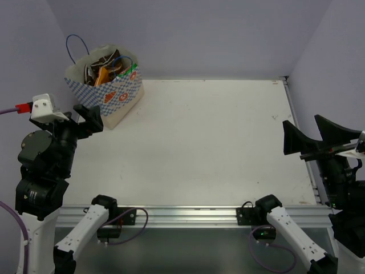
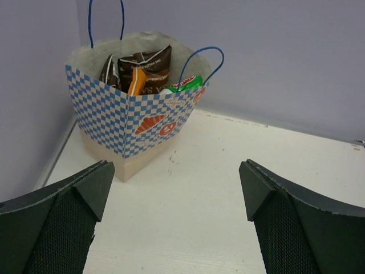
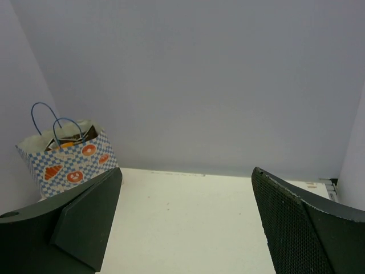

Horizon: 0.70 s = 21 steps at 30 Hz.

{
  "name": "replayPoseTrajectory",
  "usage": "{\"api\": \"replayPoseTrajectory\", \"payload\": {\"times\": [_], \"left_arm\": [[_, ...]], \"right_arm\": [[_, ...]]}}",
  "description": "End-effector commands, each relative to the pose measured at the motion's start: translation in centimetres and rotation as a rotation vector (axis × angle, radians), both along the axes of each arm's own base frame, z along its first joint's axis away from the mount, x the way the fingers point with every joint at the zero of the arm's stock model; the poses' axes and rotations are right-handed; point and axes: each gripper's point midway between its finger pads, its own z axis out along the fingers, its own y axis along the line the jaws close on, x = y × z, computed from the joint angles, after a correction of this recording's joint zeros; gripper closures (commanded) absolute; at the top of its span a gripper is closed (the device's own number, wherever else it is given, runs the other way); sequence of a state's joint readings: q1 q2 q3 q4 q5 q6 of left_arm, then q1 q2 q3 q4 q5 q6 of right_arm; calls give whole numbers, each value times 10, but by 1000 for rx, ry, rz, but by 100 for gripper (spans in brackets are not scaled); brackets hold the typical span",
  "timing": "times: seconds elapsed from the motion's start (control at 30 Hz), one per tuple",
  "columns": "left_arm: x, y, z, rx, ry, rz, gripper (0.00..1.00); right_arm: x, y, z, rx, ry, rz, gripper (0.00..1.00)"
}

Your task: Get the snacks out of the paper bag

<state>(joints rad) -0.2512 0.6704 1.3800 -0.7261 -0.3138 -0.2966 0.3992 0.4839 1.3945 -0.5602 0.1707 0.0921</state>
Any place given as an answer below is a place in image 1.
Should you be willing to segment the blue checkered paper bag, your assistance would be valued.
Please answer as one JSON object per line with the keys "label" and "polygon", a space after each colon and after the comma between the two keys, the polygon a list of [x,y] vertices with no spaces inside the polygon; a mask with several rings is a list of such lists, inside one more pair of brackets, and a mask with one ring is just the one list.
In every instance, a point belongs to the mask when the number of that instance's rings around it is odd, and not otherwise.
{"label": "blue checkered paper bag", "polygon": [[[119,50],[123,70],[134,64],[138,67],[121,78],[114,74],[108,83],[97,87],[84,84],[84,66],[90,67],[101,57],[110,55],[115,50]],[[71,61],[73,64],[66,69],[64,80],[80,104],[87,108],[100,107],[104,126],[110,130],[117,126],[144,95],[143,79],[137,57],[121,46],[115,44],[99,46],[91,51],[87,50],[87,54],[77,61],[75,59]]]}

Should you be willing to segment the orange chips bag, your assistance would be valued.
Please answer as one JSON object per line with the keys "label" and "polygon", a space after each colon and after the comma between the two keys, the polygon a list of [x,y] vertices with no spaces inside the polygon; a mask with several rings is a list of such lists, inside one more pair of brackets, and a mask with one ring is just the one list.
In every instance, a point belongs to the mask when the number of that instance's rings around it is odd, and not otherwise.
{"label": "orange chips bag", "polygon": [[105,66],[99,68],[98,77],[95,80],[94,87],[108,83],[110,81],[108,69]]}

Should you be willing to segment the brown sea salt chips bag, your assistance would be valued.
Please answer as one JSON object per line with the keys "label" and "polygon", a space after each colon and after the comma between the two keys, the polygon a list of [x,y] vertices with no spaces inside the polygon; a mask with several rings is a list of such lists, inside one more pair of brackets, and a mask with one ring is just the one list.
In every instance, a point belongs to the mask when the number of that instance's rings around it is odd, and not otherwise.
{"label": "brown sea salt chips bag", "polygon": [[95,74],[98,74],[99,69],[105,67],[109,77],[112,78],[114,74],[119,74],[123,70],[123,63],[119,57],[119,50],[115,50],[112,54],[101,57],[98,61],[91,64],[90,68]]}

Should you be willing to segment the green Chuba snack bag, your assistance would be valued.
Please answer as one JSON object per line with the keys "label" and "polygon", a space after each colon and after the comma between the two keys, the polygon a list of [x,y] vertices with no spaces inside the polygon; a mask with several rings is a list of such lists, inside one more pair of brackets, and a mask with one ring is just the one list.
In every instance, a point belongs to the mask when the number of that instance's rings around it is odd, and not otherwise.
{"label": "green Chuba snack bag", "polygon": [[136,68],[138,67],[137,64],[134,64],[133,66],[129,66],[128,68],[126,68],[125,70],[123,70],[120,74],[117,74],[116,76],[121,78],[131,72],[133,72]]}

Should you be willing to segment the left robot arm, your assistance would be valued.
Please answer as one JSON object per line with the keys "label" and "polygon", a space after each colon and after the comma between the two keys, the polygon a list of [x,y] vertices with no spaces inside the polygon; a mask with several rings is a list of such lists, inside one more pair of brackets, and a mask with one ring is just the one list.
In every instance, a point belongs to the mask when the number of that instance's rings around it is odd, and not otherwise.
{"label": "left robot arm", "polygon": [[21,180],[15,190],[15,207],[8,209],[22,233],[18,273],[74,273],[82,249],[96,231],[118,219],[116,199],[98,195],[71,233],[54,241],[77,143],[103,130],[98,106],[77,104],[74,111],[82,122],[74,121],[70,112],[33,104],[30,122],[38,129],[22,140]]}

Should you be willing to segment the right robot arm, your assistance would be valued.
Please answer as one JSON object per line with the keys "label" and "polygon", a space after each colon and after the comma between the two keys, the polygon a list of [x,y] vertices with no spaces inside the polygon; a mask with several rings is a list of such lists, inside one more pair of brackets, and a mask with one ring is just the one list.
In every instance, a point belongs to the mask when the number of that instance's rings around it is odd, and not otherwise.
{"label": "right robot arm", "polygon": [[364,131],[346,128],[321,115],[315,116],[315,122],[319,140],[306,136],[289,120],[283,121],[283,153],[316,162],[327,196],[336,255],[320,247],[274,195],[255,202],[254,217],[283,236],[307,273],[364,273],[364,181],[356,177],[364,166]]}

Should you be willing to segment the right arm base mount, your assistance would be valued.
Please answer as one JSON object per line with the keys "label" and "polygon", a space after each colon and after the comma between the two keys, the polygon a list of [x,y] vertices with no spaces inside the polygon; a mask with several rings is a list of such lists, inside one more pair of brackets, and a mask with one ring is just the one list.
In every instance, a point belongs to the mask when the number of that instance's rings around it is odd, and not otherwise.
{"label": "right arm base mount", "polygon": [[257,227],[266,224],[266,226],[257,229],[252,238],[259,243],[271,244],[277,236],[276,229],[269,225],[267,221],[261,220],[255,209],[255,205],[251,201],[246,201],[240,207],[236,208],[237,224],[241,226],[249,226],[252,231]]}

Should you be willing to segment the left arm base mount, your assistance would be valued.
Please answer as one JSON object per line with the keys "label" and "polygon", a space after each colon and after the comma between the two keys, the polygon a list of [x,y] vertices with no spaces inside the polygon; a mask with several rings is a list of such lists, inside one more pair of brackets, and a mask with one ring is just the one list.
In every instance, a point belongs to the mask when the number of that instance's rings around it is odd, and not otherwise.
{"label": "left arm base mount", "polygon": [[124,226],[134,226],[137,209],[132,207],[117,207],[110,220],[118,217],[114,222],[104,225],[96,232],[101,243],[111,244],[119,241]]}

